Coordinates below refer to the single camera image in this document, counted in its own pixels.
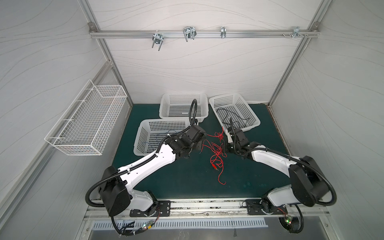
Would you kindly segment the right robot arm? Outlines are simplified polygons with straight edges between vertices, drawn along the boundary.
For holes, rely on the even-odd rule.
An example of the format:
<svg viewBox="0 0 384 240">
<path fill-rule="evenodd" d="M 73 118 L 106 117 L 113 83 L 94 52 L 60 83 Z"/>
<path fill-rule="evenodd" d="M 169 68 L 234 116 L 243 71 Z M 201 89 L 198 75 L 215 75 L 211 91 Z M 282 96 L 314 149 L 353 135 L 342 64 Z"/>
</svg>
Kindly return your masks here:
<svg viewBox="0 0 384 240">
<path fill-rule="evenodd" d="M 236 129 L 230 118 L 228 130 L 229 150 L 232 153 L 257 163 L 267 165 L 290 179 L 284 187 L 274 188 L 263 195 L 260 206 L 267 213 L 282 205 L 302 204 L 332 206 L 337 202 L 337 193 L 331 182 L 325 177 L 316 161 L 305 156 L 293 157 L 280 153 L 256 142 L 249 142 L 241 129 Z"/>
</svg>

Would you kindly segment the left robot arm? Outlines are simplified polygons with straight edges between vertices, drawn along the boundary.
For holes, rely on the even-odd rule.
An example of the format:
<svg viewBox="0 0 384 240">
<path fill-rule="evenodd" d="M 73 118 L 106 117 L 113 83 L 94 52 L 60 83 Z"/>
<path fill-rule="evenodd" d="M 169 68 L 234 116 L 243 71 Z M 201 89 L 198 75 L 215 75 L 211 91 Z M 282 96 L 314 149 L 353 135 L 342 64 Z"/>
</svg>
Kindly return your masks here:
<svg viewBox="0 0 384 240">
<path fill-rule="evenodd" d="M 150 191 L 136 191 L 135 186 L 162 167 L 180 158 L 187 158 L 194 150 L 200 150 L 206 139 L 206 131 L 197 125 L 197 100 L 189 110 L 190 124 L 179 133 L 167 134 L 154 152 L 138 161 L 116 169 L 113 166 L 104 171 L 100 181 L 86 192 L 85 202 L 94 208 L 105 208 L 110 217 L 124 210 L 137 210 L 151 216 L 157 210 L 159 201 Z"/>
</svg>

